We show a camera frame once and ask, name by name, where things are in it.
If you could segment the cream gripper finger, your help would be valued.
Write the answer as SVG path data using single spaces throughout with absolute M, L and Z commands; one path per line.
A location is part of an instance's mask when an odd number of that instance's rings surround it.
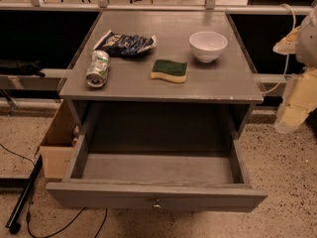
M 274 129 L 281 134 L 294 132 L 316 108 L 317 68 L 308 67 L 304 73 L 287 82 L 276 112 Z
M 285 37 L 277 42 L 272 50 L 280 55 L 295 55 L 296 41 L 299 34 L 300 27 L 292 29 Z

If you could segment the white rounded gripper body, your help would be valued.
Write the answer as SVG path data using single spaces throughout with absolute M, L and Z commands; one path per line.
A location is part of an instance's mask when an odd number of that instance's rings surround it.
M 317 7 L 301 22 L 295 44 L 296 59 L 306 66 L 317 66 Z

